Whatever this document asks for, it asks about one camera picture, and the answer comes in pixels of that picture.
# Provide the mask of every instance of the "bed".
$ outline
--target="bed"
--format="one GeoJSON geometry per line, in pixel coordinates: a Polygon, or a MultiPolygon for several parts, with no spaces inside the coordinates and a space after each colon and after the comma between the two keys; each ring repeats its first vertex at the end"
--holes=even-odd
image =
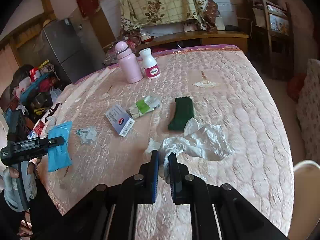
{"type": "Polygon", "coordinates": [[[320,163],[320,61],[308,60],[307,76],[299,94],[297,116],[306,149],[306,159],[320,163]]]}
{"type": "MultiPolygon", "coordinates": [[[[118,65],[113,65],[67,86],[58,98],[63,104],[55,113],[57,123],[73,121],[68,146],[73,165],[48,173],[44,157],[38,171],[59,211],[66,213],[99,183],[112,186],[136,174],[149,161],[144,151],[150,138],[161,142],[181,136],[182,132],[167,127],[174,114],[174,98],[190,96],[195,118],[203,124],[221,124],[235,153],[219,162],[182,153],[178,162],[208,184],[230,183],[287,235],[294,193],[288,138],[271,95],[243,52],[232,45],[210,45],[154,56],[161,70],[155,80],[128,84],[118,65]],[[201,70],[221,85],[193,86],[201,70]],[[161,108],[137,119],[131,132],[120,137],[105,111],[113,104],[129,108],[149,94],[161,99],[161,108]],[[99,131],[98,139],[81,145],[76,131],[90,125],[99,131]]],[[[175,206],[170,186],[159,176],[156,203],[138,208],[136,239],[191,238],[188,205],[175,206]]]]}

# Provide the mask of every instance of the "brand logo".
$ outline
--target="brand logo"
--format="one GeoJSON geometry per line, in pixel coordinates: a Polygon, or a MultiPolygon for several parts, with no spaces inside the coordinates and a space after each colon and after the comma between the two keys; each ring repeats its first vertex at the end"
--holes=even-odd
{"type": "Polygon", "coordinates": [[[36,145],[35,142],[24,143],[24,144],[21,144],[21,148],[26,148],[26,147],[30,147],[30,146],[34,146],[34,145],[36,145]]]}
{"type": "Polygon", "coordinates": [[[123,119],[123,118],[120,118],[120,119],[119,119],[119,125],[123,124],[123,122],[124,122],[124,119],[123,119]]]}
{"type": "Polygon", "coordinates": [[[157,73],[158,73],[158,69],[156,67],[150,70],[151,75],[155,75],[157,73]]]}

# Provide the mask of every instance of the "red bag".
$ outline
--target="red bag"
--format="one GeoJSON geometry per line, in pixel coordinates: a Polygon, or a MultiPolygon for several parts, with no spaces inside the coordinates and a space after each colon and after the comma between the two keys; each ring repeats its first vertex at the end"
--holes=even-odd
{"type": "Polygon", "coordinates": [[[304,86],[304,79],[306,78],[305,73],[299,73],[294,76],[287,85],[287,94],[291,97],[295,102],[298,102],[299,94],[301,89],[304,86]]]}
{"type": "Polygon", "coordinates": [[[45,80],[42,80],[42,82],[40,83],[40,92],[49,91],[50,87],[52,87],[54,85],[56,80],[57,79],[55,77],[51,77],[51,78],[47,78],[45,80]]]}

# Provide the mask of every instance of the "silver refrigerator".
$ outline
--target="silver refrigerator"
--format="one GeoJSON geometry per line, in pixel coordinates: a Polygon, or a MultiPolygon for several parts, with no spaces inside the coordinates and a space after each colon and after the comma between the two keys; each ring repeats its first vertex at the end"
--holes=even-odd
{"type": "Polygon", "coordinates": [[[43,28],[39,38],[37,46],[40,58],[43,61],[48,59],[60,80],[66,84],[76,83],[95,72],[69,19],[50,22],[43,28]]]}

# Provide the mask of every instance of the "pink water bottle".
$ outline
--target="pink water bottle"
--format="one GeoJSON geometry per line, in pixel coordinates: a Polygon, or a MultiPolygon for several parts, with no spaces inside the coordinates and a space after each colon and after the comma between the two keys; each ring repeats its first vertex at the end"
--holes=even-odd
{"type": "Polygon", "coordinates": [[[127,43],[120,41],[116,44],[116,55],[119,65],[130,84],[142,79],[139,63],[127,43]]]}

